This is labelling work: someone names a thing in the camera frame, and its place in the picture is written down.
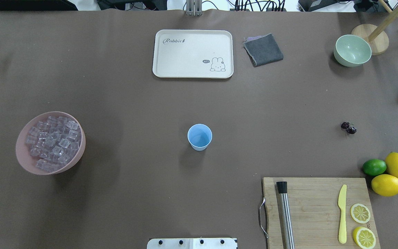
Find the bowl of ice cubes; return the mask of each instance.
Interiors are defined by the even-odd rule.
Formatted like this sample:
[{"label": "bowl of ice cubes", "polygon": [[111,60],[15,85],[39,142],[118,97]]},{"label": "bowl of ice cubes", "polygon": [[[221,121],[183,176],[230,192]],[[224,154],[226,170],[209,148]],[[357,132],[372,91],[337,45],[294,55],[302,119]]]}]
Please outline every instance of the bowl of ice cubes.
[{"label": "bowl of ice cubes", "polygon": [[78,120],[65,112],[46,112],[30,120],[16,141],[19,164],[36,175],[52,175],[73,167],[85,149]]}]

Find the bowl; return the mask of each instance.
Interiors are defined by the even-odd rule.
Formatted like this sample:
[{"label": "bowl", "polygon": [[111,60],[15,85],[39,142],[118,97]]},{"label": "bowl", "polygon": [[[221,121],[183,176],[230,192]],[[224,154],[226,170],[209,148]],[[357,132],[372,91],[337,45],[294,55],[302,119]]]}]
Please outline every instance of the bowl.
[{"label": "bowl", "polygon": [[336,41],[334,57],[344,66],[360,66],[371,58],[371,47],[357,35],[343,35]]},{"label": "bowl", "polygon": [[[63,116],[63,117],[71,118],[71,119],[75,120],[76,123],[78,123],[79,128],[81,129],[81,145],[79,146],[79,149],[76,152],[76,155],[73,157],[73,159],[71,159],[70,162],[68,162],[68,164],[66,164],[64,167],[62,167],[61,169],[59,169],[55,172],[46,172],[46,171],[43,171],[43,170],[35,167],[38,159],[30,156],[30,147],[25,144],[25,140],[26,140],[26,137],[27,137],[27,134],[28,134],[30,128],[32,128],[32,126],[36,126],[38,121],[46,120],[47,117],[49,117],[49,116],[56,116],[56,117]],[[65,113],[65,112],[46,112],[46,113],[43,113],[43,114],[37,116],[36,118],[30,120],[26,124],[26,126],[24,126],[24,128],[22,128],[22,130],[18,136],[18,140],[16,141],[15,150],[16,150],[16,159],[18,159],[19,164],[28,172],[35,174],[35,175],[53,175],[53,174],[61,173],[61,172],[64,172],[64,171],[70,169],[79,161],[79,159],[81,159],[82,154],[84,154],[84,150],[85,150],[85,134],[84,134],[84,131],[82,130],[82,126],[79,124],[78,120],[76,120],[76,118],[74,118],[72,115]]]}]

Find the blue cup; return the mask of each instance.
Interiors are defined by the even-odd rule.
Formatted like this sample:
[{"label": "blue cup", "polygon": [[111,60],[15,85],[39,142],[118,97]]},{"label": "blue cup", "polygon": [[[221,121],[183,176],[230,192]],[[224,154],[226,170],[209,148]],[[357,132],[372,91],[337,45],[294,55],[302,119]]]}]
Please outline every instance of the blue cup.
[{"label": "blue cup", "polygon": [[213,134],[208,126],[198,123],[188,130],[187,137],[193,149],[203,151],[210,144]]}]

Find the gray cloth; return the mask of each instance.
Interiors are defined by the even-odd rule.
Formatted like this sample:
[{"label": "gray cloth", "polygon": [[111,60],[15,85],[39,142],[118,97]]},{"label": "gray cloth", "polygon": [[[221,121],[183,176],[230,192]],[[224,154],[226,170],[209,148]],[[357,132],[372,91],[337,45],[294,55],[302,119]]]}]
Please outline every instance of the gray cloth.
[{"label": "gray cloth", "polygon": [[271,33],[249,37],[244,42],[244,47],[253,59],[254,66],[262,66],[267,63],[283,60],[281,49],[279,49]]}]

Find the black muddler tip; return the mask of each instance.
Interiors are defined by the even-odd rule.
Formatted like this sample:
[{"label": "black muddler tip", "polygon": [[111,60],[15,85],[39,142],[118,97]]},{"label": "black muddler tip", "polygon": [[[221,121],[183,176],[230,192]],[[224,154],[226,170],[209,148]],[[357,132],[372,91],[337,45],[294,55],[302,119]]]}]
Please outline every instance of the black muddler tip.
[{"label": "black muddler tip", "polygon": [[279,191],[279,194],[287,193],[286,182],[276,182],[276,184],[277,184],[277,190]]}]

